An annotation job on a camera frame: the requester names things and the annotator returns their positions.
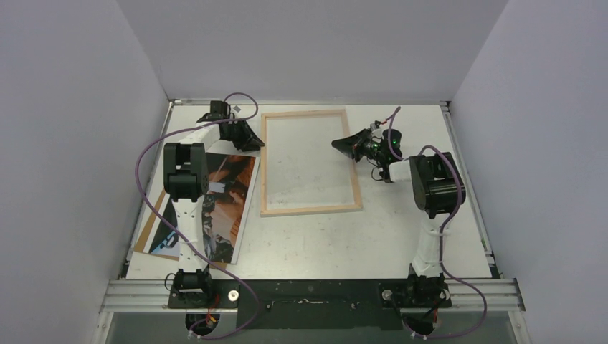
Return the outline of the brown cardboard backing board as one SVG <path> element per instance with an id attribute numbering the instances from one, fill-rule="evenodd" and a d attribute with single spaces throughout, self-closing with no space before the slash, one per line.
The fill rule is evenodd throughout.
<path id="1" fill-rule="evenodd" d="M 164 190 L 160 192 L 153 202 L 155 210 L 177 227 L 177 215 L 173 204 Z M 201 223 L 193 234 L 186 237 L 192 241 L 198 238 L 199 251 L 205 253 L 206 257 L 222 267 L 233 263 L 234 247 L 232 242 L 212 231 L 212 218 L 207 213 L 200 216 Z M 178 262 L 181 257 L 181 237 L 162 222 L 149 208 L 146 208 L 146 216 L 143 226 L 139 231 L 138 238 L 133 248 L 135 252 L 160 257 L 171 262 Z"/>

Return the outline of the white wooden picture frame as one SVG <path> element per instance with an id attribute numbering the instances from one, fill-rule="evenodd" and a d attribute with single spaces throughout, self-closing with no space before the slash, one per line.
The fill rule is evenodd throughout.
<path id="1" fill-rule="evenodd" d="M 346 110 L 265 113 L 260 162 L 260 215 L 360 211 L 354 162 L 332 147 L 350 134 Z"/>

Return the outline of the glossy photo print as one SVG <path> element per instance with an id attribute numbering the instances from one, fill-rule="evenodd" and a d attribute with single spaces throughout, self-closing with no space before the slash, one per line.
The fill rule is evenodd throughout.
<path id="1" fill-rule="evenodd" d="M 209 153 L 209 190 L 203 198 L 202 214 L 212 218 L 212 231 L 228 239 L 234 247 L 236 264 L 259 168 L 253 156 Z"/>

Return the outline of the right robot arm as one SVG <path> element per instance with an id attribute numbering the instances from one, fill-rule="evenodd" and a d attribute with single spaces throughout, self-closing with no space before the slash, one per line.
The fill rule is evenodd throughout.
<path id="1" fill-rule="evenodd" d="M 465 185 L 451 153 L 405 158 L 401 139 L 399 130 L 380 130 L 374 124 L 332 140 L 331 145 L 355 162 L 362 158 L 372 162 L 386 183 L 406 181 L 412 185 L 414 203 L 423 213 L 419 241 L 406 282 L 391 292 L 390 300 L 400 307 L 443 306 L 449 300 L 442 268 L 444 239 L 466 199 Z"/>

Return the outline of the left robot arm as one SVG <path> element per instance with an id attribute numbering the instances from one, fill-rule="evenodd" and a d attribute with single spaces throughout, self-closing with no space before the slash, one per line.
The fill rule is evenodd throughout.
<path id="1" fill-rule="evenodd" d="M 232 113 L 227 101 L 213 100 L 209 112 L 190 133 L 163 147 L 163 187 L 175 211 L 175 232 L 182 240 L 171 293 L 199 309 L 220 299 L 209 271 L 213 262 L 204 251 L 203 233 L 204 204 L 211 183 L 206 151 L 219 141 L 230 142 L 242 152 L 259 151 L 265 145 L 245 119 Z"/>

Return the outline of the clear acrylic sheet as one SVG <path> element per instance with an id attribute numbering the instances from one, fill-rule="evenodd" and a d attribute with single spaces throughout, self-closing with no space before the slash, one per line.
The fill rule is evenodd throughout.
<path id="1" fill-rule="evenodd" d="M 331 145 L 347 136 L 340 115 L 268 118 L 265 123 L 267 209 L 356 203 L 352 160 Z"/>

